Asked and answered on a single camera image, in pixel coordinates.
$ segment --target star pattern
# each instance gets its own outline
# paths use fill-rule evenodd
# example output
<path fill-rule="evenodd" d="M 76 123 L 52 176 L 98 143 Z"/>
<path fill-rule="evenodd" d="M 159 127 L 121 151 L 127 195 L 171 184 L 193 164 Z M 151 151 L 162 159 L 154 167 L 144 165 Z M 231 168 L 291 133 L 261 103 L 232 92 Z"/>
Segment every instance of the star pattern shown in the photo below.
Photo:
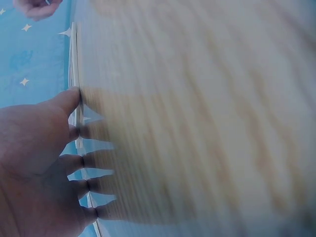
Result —
<path fill-rule="evenodd" d="M 6 10 L 4 10 L 3 8 L 0 11 L 0 15 L 4 14 L 6 12 Z"/>
<path fill-rule="evenodd" d="M 31 28 L 32 26 L 30 26 L 29 24 L 26 24 L 24 28 L 22 28 L 22 31 L 27 32 L 29 30 L 29 28 Z"/>
<path fill-rule="evenodd" d="M 30 80 L 27 80 L 26 78 L 23 79 L 23 81 L 20 82 L 20 84 L 23 84 L 24 86 L 26 85 L 26 83 L 28 83 Z"/>
<path fill-rule="evenodd" d="M 66 36 L 70 37 L 70 36 L 71 36 L 71 29 L 68 28 L 68 30 L 63 31 L 63 32 L 58 33 L 58 34 L 59 34 L 59 35 L 66 35 Z"/>

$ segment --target human hand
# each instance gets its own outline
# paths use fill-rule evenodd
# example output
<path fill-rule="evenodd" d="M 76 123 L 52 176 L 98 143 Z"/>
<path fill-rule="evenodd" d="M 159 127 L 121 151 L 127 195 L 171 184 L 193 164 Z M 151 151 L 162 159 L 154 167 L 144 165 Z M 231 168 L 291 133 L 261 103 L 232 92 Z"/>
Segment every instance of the human hand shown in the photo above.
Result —
<path fill-rule="evenodd" d="M 48 5 L 45 0 L 13 0 L 13 4 L 27 17 L 39 21 L 52 16 L 62 1 L 49 0 L 50 5 Z"/>
<path fill-rule="evenodd" d="M 37 105 L 0 109 L 0 233 L 7 233 L 4 236 L 75 237 L 96 220 L 94 208 L 79 204 L 88 191 L 87 182 L 67 179 L 82 168 L 82 157 L 59 157 L 78 137 L 68 117 L 79 98 L 79 90 L 73 88 Z"/>

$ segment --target light wood panel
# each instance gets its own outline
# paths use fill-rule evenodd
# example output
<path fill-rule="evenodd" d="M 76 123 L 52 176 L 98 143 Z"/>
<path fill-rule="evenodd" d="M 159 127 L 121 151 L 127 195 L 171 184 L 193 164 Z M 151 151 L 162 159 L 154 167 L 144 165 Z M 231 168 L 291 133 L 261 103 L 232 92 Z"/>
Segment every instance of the light wood panel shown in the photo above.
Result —
<path fill-rule="evenodd" d="M 91 0 L 84 137 L 113 176 L 101 218 L 173 236 L 309 236 L 315 228 L 312 1 Z"/>

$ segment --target blue fabric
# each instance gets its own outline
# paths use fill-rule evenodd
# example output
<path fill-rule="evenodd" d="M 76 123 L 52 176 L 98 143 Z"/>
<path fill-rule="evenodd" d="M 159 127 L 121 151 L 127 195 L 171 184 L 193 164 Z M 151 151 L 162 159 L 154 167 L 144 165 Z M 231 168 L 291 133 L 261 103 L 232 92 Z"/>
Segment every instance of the blue fabric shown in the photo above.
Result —
<path fill-rule="evenodd" d="M 70 27 L 71 5 L 64 0 L 52 17 L 34 22 L 14 9 L 12 0 L 0 1 L 0 108 L 35 104 L 67 89 L 70 38 L 60 33 Z M 74 143 L 63 153 L 76 154 Z M 80 172 L 70 176 L 81 178 Z M 87 198 L 80 203 L 87 206 Z M 81 235 L 95 236 L 92 225 Z"/>

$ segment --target wooden board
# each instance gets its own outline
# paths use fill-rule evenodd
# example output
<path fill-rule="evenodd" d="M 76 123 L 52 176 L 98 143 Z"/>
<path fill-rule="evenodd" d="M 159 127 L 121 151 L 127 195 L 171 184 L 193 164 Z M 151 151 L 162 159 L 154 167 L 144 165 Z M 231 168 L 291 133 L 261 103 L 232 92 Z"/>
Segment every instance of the wooden board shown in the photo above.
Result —
<path fill-rule="evenodd" d="M 91 181 L 117 196 L 100 217 L 170 236 L 315 234 L 312 4 L 88 3 L 80 86 L 104 120 L 83 136 L 116 147 L 93 156 L 115 172 Z"/>

